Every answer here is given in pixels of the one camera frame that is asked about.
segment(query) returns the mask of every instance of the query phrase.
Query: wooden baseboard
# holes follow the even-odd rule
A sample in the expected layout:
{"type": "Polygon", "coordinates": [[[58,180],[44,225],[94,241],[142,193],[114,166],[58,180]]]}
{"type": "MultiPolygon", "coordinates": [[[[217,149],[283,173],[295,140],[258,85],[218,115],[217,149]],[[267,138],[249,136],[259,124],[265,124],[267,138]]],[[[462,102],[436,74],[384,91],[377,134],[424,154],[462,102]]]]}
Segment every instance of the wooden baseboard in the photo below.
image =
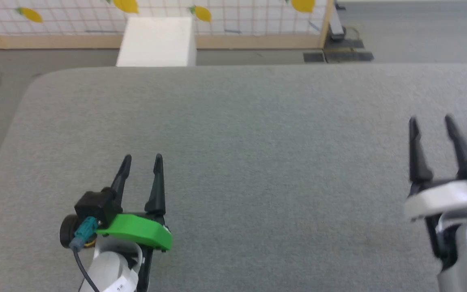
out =
{"type": "MultiPolygon", "coordinates": [[[[0,35],[0,49],[120,48],[122,35],[0,35]]],[[[198,35],[198,49],[311,49],[323,48],[319,35],[198,35]]]]}

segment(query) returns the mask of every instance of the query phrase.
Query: gray table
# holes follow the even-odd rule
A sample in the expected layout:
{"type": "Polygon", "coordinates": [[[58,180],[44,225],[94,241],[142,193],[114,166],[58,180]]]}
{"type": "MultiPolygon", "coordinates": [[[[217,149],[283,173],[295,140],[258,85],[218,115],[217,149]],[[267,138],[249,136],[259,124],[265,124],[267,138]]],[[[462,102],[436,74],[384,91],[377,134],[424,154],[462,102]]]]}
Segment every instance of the gray table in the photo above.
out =
{"type": "Polygon", "coordinates": [[[447,112],[467,134],[467,65],[48,74],[0,150],[0,292],[76,291],[61,221],[126,153],[123,206],[142,210],[157,152],[174,249],[154,255],[151,291],[434,292],[439,263],[402,212],[407,122],[449,176],[447,112]]]}

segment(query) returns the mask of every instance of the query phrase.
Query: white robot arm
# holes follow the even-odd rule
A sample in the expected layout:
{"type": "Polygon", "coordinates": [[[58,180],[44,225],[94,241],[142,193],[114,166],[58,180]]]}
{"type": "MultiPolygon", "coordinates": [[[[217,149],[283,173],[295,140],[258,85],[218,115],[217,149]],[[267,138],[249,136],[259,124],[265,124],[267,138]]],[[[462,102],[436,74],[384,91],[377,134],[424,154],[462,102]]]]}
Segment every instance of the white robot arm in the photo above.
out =
{"type": "Polygon", "coordinates": [[[152,253],[164,253],[172,247],[172,234],[164,218],[165,182],[160,154],[154,161],[154,181],[144,211],[122,210],[131,159],[131,155],[124,157],[111,187],[85,192],[75,204],[77,214],[66,216],[61,224],[61,245],[73,251],[84,276],[79,292],[146,292],[152,253]],[[86,271],[78,252],[93,242],[93,261],[86,271]]]}
{"type": "Polygon", "coordinates": [[[440,292],[467,292],[467,144],[451,116],[446,116],[448,135],[456,152],[456,179],[433,180],[421,148],[421,133],[410,119],[410,194],[405,215],[424,219],[432,251],[442,263],[437,276],[440,292]]]}

